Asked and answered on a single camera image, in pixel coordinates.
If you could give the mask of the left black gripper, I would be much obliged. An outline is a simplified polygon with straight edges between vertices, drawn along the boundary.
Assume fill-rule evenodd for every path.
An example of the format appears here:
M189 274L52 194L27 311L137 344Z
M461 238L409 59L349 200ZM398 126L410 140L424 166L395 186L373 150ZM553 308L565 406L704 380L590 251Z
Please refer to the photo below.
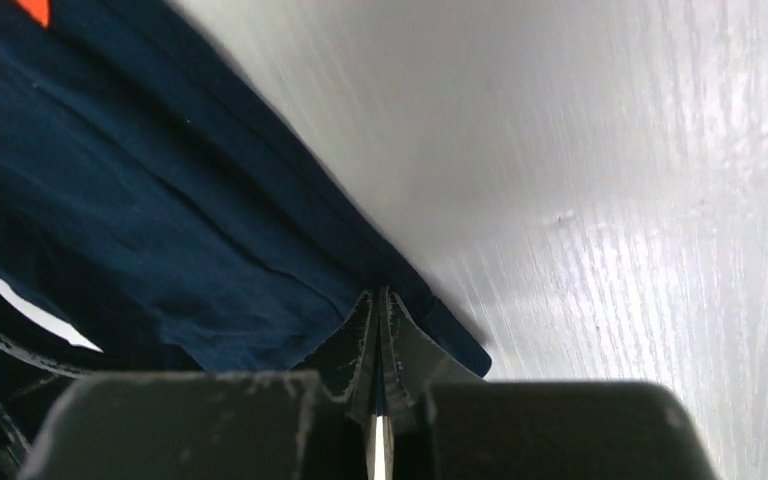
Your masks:
M0 479L199 479L199 450L137 438L107 425L48 435L43 424L77 380L103 371L194 370L189 358L116 347L101 353L42 328L0 295Z

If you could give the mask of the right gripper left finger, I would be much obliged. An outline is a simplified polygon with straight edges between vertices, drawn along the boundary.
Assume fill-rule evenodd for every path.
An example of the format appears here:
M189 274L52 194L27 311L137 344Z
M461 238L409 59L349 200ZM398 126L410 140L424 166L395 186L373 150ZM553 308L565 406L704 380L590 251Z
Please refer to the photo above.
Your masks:
M378 318L374 293L361 293L339 329L308 355L294 437L296 479L375 475Z

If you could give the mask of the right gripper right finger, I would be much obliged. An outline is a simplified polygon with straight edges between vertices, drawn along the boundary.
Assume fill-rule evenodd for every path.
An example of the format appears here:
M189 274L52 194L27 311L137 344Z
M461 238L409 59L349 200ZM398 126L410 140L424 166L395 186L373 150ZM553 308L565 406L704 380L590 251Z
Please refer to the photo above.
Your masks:
M379 291L379 352L387 477L435 479L430 388L479 383L481 378L417 326L388 287Z

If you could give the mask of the navy orange underwear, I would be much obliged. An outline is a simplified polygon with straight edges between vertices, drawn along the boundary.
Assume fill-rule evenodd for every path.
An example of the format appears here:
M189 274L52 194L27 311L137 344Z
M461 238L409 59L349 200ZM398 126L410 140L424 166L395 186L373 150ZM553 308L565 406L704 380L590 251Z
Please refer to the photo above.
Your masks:
M488 353L163 1L0 1L0 278L105 353L279 370L389 287Z

